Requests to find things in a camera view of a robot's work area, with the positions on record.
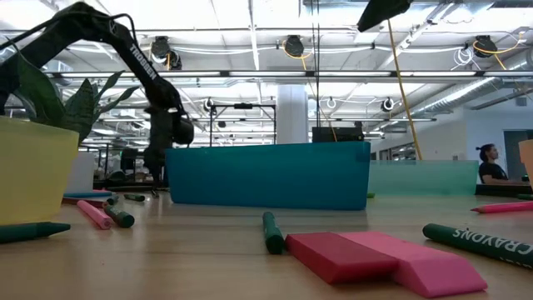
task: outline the white column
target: white column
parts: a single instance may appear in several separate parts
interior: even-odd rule
[[[305,85],[277,86],[277,143],[308,143]]]

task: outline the pink crayon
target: pink crayon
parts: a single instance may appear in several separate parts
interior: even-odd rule
[[[533,201],[490,204],[471,209],[472,212],[478,213],[507,213],[528,210],[533,210]]]
[[[101,229],[111,228],[112,220],[105,213],[101,212],[98,208],[93,205],[80,200],[77,203],[77,206],[83,210]]]

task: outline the desk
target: desk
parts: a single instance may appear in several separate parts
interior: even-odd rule
[[[533,243],[533,212],[469,211],[501,200],[377,195],[366,212],[271,211],[284,234],[377,230],[468,258],[489,289],[449,298],[531,299],[533,272],[427,241],[421,233],[434,222]],[[131,229],[97,230],[76,206],[63,205],[57,221],[71,223],[69,232],[0,245],[0,298],[421,299],[393,282],[331,287],[291,255],[268,255],[261,218],[266,209],[178,205],[165,193],[161,200],[120,205],[136,218]]]

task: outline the air duct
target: air duct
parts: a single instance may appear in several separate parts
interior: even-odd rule
[[[504,61],[508,70],[533,70],[533,47],[516,54],[514,57]],[[500,71],[499,65],[489,68],[488,71]],[[453,87],[439,92],[419,104],[412,110],[412,115],[416,116],[422,113],[437,113],[445,110],[456,108],[470,100],[483,97],[488,93],[494,92],[495,89],[503,88],[506,85],[504,78],[485,77],[474,82],[466,84],[457,84]]]

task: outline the black shirt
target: black shirt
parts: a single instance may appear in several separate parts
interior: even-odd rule
[[[485,183],[483,181],[484,175],[491,175],[494,179],[502,179],[502,180],[509,180],[507,178],[506,172],[497,164],[490,163],[490,162],[484,162],[480,165],[480,179],[482,183]]]

